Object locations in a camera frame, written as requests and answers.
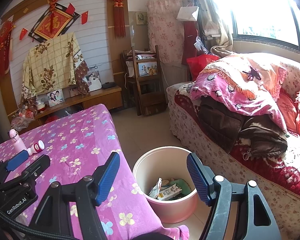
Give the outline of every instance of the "framed picture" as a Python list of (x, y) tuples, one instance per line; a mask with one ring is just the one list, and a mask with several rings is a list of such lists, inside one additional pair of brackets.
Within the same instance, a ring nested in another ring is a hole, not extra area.
[(87, 78), (89, 92), (102, 88), (98, 70), (89, 71), (85, 77)]
[(75, 97), (77, 95), (80, 95), (77, 88), (69, 88), (70, 97)]
[(63, 103), (65, 101), (62, 93), (62, 89), (55, 90), (47, 94), (49, 106), (53, 107), (57, 104)]
[(45, 42), (61, 34), (65, 34), (68, 28), (79, 18), (79, 14), (74, 12), (73, 15), (66, 13), (67, 7), (56, 3), (53, 11), (52, 32), (50, 32), (51, 13), (47, 9), (39, 18), (36, 24), (29, 32), (29, 36), (38, 42)]
[(136, 24), (137, 25), (148, 24), (148, 15), (146, 12), (136, 12)]

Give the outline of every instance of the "pink trash bin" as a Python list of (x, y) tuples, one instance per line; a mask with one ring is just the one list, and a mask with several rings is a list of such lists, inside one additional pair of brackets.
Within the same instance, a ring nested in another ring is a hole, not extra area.
[[(190, 217), (197, 207), (198, 194), (186, 165), (190, 151), (165, 146), (142, 155), (133, 167), (133, 175), (152, 209), (163, 223), (178, 223)], [(162, 201), (149, 197), (150, 190), (162, 179), (184, 179), (192, 192), (178, 200)]]

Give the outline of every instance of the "chinese flag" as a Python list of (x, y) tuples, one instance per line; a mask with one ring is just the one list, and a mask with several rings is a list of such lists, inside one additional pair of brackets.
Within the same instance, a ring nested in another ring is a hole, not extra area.
[(88, 21), (88, 11), (81, 15), (81, 24), (85, 24)]
[(69, 3), (68, 8), (66, 9), (66, 13), (70, 14), (70, 15), (73, 15), (74, 11), (75, 11), (74, 6), (71, 3)]
[(22, 28), (21, 33), (20, 33), (20, 37), (19, 40), (22, 40), (23, 37), (27, 34), (28, 30), (25, 28)]

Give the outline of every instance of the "tile floor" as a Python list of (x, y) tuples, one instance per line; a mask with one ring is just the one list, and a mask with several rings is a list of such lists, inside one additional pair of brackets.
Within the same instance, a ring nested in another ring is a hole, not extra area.
[[(136, 161), (147, 151), (162, 146), (184, 147), (169, 130), (169, 109), (151, 116), (137, 116), (135, 108), (112, 113), (114, 125), (119, 137), (122, 152), (133, 169)], [(231, 205), (228, 227), (224, 240), (233, 235), (236, 203)], [(210, 208), (199, 201), (194, 214), (177, 224), (163, 224), (167, 227), (186, 225), (190, 231), (190, 240), (198, 240), (208, 218)]]

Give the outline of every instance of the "sofa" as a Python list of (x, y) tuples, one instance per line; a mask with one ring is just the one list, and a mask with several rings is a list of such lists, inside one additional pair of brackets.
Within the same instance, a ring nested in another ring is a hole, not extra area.
[[(300, 63), (284, 59), (287, 70), (282, 88), (295, 99), (300, 90)], [(279, 226), (288, 239), (300, 239), (300, 136), (289, 134), (287, 151), (277, 158), (244, 160), (249, 150), (238, 140), (227, 154), (203, 132), (198, 112), (200, 100), (189, 98), (193, 82), (167, 88), (170, 130), (181, 143), (196, 152), (204, 165), (231, 182), (257, 182)]]

